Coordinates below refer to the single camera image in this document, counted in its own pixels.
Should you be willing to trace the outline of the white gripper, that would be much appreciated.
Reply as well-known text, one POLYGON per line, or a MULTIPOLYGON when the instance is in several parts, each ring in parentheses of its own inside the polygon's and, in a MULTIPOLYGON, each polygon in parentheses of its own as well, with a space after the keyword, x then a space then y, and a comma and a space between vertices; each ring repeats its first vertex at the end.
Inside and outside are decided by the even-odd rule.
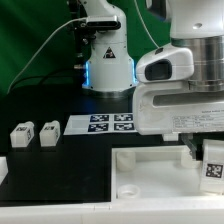
POLYGON ((140 83, 133 95, 133 120, 141 135, 185 133, 194 160, 203 159, 197 132, 224 131, 224 91, 192 92, 185 82, 140 83))

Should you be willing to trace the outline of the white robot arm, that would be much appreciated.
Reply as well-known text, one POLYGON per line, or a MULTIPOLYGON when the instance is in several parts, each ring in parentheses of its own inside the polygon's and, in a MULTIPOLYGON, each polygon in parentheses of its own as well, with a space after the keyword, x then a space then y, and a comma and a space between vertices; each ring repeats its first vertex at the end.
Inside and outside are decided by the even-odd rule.
POLYGON ((134 125, 142 135, 224 132, 224 0, 146 0, 171 23, 170 42, 134 63, 126 17, 107 0, 80 0, 84 27, 96 39, 83 88, 95 95, 134 91, 134 125))

